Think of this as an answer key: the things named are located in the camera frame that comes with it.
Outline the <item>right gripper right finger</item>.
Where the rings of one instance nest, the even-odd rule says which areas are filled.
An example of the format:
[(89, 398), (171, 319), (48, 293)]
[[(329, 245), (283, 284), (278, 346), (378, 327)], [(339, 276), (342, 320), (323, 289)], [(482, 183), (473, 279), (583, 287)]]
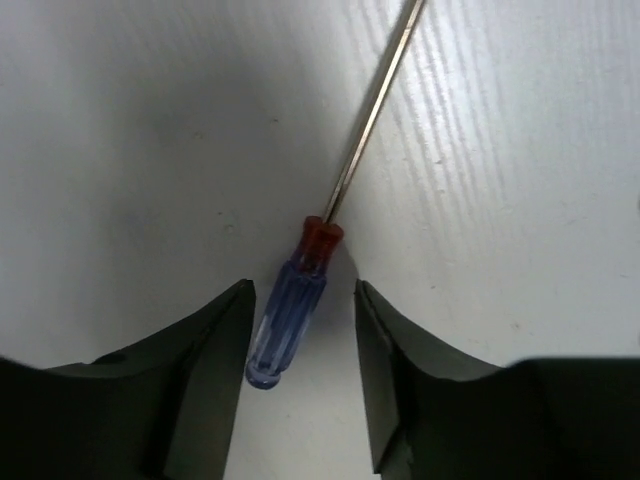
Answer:
[(499, 367), (422, 329), (370, 283), (354, 292), (372, 467), (384, 479), (635, 479), (639, 363)]

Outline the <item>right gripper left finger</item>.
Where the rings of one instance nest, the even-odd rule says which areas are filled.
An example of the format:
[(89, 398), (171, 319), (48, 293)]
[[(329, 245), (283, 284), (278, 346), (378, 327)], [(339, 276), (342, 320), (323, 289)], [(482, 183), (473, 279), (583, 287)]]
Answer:
[(256, 294), (242, 280), (91, 363), (1, 362), (5, 479), (220, 479)]

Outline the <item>red blue screwdriver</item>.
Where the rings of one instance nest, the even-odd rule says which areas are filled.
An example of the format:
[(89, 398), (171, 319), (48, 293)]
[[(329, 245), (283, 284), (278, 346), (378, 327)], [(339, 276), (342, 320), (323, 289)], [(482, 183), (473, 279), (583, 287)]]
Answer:
[(356, 117), (325, 211), (305, 218), (298, 244), (279, 271), (245, 366), (245, 378), (256, 389), (269, 390), (279, 383), (322, 297), (330, 261), (344, 238), (337, 214), (425, 5), (421, 0), (403, 3)]

